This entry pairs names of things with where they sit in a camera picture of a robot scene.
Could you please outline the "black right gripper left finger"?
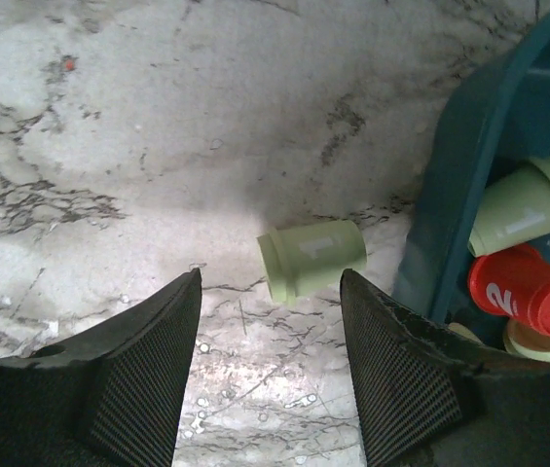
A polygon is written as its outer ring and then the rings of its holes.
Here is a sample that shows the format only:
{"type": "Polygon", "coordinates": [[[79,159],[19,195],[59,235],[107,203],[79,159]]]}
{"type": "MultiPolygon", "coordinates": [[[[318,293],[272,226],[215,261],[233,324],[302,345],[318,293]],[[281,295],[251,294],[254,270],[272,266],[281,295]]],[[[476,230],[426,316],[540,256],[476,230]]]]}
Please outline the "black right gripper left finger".
{"type": "Polygon", "coordinates": [[[0,359],[0,466],[168,466],[202,306],[185,272],[28,357],[0,359]]]}

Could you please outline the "green coffee capsule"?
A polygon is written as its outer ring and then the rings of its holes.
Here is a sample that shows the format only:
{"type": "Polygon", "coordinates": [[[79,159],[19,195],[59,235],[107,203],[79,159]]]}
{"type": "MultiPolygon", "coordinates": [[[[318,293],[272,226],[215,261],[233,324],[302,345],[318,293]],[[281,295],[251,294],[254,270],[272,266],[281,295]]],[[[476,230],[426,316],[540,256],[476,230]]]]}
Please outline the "green coffee capsule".
{"type": "Polygon", "coordinates": [[[550,363],[550,337],[510,319],[503,331],[505,350],[540,362],[550,363]]]}
{"type": "Polygon", "coordinates": [[[363,271],[367,251],[351,220],[334,220],[257,237],[271,299],[293,305],[340,280],[345,269],[363,271]]]}
{"type": "Polygon", "coordinates": [[[476,258],[550,234],[550,157],[531,157],[483,193],[468,239],[476,258]]]}

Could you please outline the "red coffee capsule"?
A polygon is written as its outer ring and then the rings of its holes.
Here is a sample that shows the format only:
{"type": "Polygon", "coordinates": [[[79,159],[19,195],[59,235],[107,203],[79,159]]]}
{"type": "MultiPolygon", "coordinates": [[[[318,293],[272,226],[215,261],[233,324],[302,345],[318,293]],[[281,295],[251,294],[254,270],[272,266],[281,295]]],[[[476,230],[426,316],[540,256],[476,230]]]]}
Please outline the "red coffee capsule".
{"type": "Polygon", "coordinates": [[[467,285],[481,310],[550,337],[550,264],[529,244],[475,259],[467,285]]]}

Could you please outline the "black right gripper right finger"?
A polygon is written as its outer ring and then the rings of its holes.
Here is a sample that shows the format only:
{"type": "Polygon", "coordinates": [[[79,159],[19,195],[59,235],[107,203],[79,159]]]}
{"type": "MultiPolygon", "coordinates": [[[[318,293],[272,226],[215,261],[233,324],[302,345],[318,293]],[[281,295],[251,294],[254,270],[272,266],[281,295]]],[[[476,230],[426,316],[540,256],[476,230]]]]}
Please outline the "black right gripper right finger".
{"type": "Polygon", "coordinates": [[[550,466],[550,363],[468,340],[354,270],[340,283],[371,466],[550,466]]]}

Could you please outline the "teal plastic storage basket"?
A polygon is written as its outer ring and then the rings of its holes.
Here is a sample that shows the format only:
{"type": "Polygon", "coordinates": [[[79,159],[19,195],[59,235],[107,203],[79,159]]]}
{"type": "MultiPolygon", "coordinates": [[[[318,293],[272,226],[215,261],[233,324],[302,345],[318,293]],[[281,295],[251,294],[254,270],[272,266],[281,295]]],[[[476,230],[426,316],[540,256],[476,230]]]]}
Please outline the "teal plastic storage basket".
{"type": "Polygon", "coordinates": [[[395,279],[397,302],[502,347],[505,319],[469,295],[467,240],[484,189],[529,157],[550,157],[550,12],[466,78],[444,107],[395,279]]]}

